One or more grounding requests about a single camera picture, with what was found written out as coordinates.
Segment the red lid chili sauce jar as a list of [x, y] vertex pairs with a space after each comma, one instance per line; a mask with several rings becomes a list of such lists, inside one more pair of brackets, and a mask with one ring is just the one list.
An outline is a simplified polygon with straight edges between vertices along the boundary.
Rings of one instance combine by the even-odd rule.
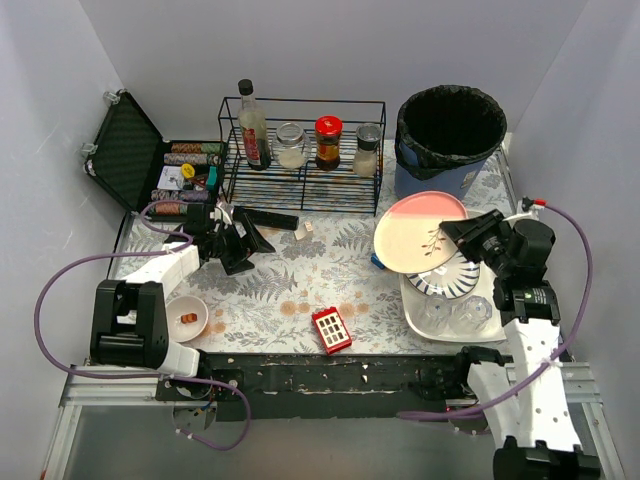
[[315, 122], [316, 166], [323, 171], [335, 170], [340, 164], [340, 140], [342, 121], [332, 115], [318, 118]]

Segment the small white bowl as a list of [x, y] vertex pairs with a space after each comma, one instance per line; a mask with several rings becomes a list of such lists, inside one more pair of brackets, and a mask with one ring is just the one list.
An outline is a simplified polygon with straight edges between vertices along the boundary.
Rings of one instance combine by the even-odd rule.
[[205, 302], [194, 296], [176, 297], [166, 305], [167, 328], [171, 340], [184, 343], [200, 335], [208, 323]]

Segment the dark sauce glass bottle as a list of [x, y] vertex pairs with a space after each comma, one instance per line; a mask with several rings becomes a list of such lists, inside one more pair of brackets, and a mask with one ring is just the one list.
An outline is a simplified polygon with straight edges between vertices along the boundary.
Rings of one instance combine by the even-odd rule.
[[263, 171], [271, 165], [266, 115], [255, 99], [251, 80], [241, 79], [238, 90], [241, 96], [238, 122], [246, 159], [251, 169]]

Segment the clear plastic cup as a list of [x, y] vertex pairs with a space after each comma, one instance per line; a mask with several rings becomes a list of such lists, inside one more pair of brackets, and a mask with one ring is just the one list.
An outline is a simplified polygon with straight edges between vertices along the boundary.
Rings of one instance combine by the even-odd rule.
[[441, 334], [448, 325], [453, 304], [441, 295], [429, 296], [422, 300], [413, 316], [414, 325], [423, 333]]
[[482, 332], [493, 315], [491, 303], [481, 296], [470, 296], [459, 304], [450, 320], [450, 327], [458, 335]]

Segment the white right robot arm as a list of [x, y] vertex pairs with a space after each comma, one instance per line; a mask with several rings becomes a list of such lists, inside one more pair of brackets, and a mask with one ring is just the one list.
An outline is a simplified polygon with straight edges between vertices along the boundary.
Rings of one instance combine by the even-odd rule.
[[444, 221], [440, 229], [469, 261], [494, 274], [493, 303], [511, 349], [510, 385], [494, 353], [465, 349], [467, 384], [493, 435], [496, 479], [597, 479], [601, 464], [584, 452], [573, 425], [557, 361], [560, 309], [544, 276], [556, 241], [544, 223], [509, 222], [498, 211]]

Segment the blue striped white plate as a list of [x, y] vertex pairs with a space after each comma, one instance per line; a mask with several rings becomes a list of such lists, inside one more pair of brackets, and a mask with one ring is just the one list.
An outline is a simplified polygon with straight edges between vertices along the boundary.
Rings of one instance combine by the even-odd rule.
[[471, 293], [480, 278], [480, 266], [462, 259], [451, 259], [434, 270], [406, 276], [409, 283], [426, 296], [458, 299]]

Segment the glass salt grinder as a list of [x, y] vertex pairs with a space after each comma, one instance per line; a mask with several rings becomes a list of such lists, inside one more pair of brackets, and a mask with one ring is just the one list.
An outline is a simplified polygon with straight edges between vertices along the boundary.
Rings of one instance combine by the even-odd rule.
[[360, 177], [373, 177], [377, 170], [381, 129], [377, 124], [364, 123], [356, 129], [357, 148], [353, 172]]

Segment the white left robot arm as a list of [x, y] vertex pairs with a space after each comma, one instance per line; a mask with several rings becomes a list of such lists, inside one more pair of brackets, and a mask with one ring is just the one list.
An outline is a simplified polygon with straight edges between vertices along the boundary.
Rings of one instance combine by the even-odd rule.
[[250, 261], [253, 254], [275, 251], [247, 209], [188, 203], [186, 210], [186, 220], [174, 230], [147, 226], [166, 237], [158, 252], [143, 254], [149, 259], [147, 263], [123, 279], [98, 285], [90, 341], [92, 361], [195, 377], [200, 353], [170, 338], [167, 296], [210, 259], [219, 260], [225, 273], [234, 275], [254, 267]]

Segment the pink white plate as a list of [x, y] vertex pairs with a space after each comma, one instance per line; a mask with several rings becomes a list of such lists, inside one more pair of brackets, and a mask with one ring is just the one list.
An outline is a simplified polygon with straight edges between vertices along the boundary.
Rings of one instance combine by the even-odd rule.
[[430, 271], [450, 260], [457, 247], [443, 233], [443, 221], [467, 220], [465, 206], [454, 196], [425, 191], [394, 203], [374, 232], [374, 252], [389, 270], [401, 274]]

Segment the round glass jar with powder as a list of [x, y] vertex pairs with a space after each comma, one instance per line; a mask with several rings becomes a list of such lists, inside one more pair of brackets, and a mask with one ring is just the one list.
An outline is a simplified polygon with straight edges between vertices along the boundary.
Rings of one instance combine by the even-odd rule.
[[281, 167], [289, 170], [301, 168], [310, 154], [306, 132], [294, 122], [279, 125], [271, 142], [271, 152]]

